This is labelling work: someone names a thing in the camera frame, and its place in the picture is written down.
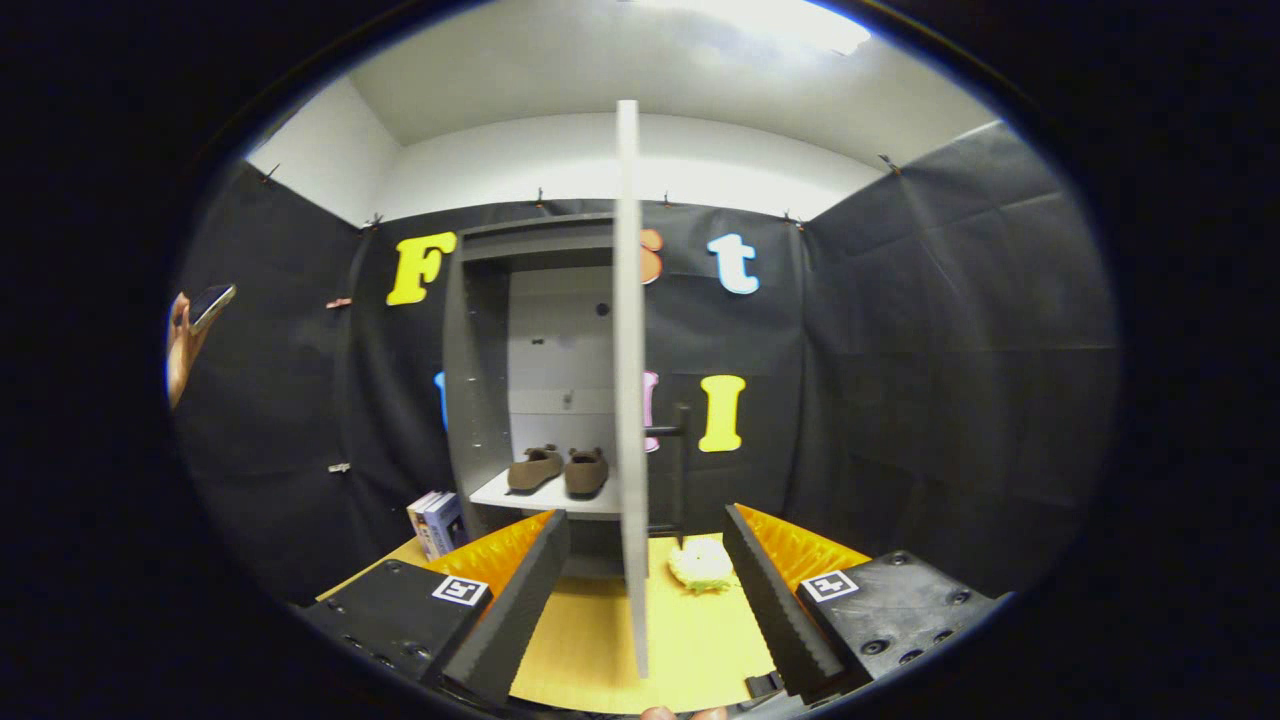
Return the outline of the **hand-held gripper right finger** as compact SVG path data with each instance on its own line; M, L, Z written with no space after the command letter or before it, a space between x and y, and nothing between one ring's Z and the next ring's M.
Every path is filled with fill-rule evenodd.
M826 702L887 684L1007 603L905 550L869 557L741 503L723 543L783 689Z

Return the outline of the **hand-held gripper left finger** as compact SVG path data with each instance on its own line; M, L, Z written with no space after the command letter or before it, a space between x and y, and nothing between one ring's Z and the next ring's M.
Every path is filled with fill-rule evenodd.
M415 688L500 707L568 555L566 511L539 512L424 566L385 559L300 619Z

